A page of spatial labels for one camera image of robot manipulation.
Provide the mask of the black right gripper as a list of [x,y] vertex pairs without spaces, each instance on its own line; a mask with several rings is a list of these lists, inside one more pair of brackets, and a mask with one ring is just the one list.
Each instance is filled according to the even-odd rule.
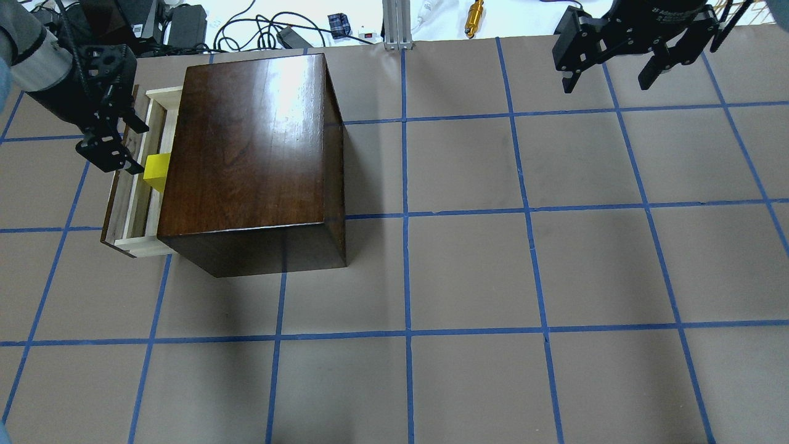
[[721,21],[705,1],[614,1],[599,18],[569,6],[556,26],[552,57],[563,92],[570,94],[587,68],[652,53],[637,78],[647,91],[674,65],[695,62],[721,33]]

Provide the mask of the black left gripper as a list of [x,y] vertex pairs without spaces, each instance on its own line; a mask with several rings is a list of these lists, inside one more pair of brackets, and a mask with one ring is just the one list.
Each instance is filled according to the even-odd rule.
[[115,132],[121,119],[136,134],[150,128],[134,107],[133,85],[136,56],[125,45],[77,45],[66,74],[53,85],[28,92],[34,101],[86,135],[75,150],[105,173],[124,170],[130,175],[144,172]]

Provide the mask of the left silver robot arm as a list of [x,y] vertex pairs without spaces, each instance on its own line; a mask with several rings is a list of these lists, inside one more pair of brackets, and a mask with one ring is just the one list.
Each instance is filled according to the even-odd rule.
[[64,20],[61,43],[16,1],[1,5],[2,100],[12,85],[50,113],[81,130],[77,154],[104,172],[141,174],[144,167],[117,130],[123,121],[136,134],[149,126],[136,115],[136,57],[125,45],[79,45]]

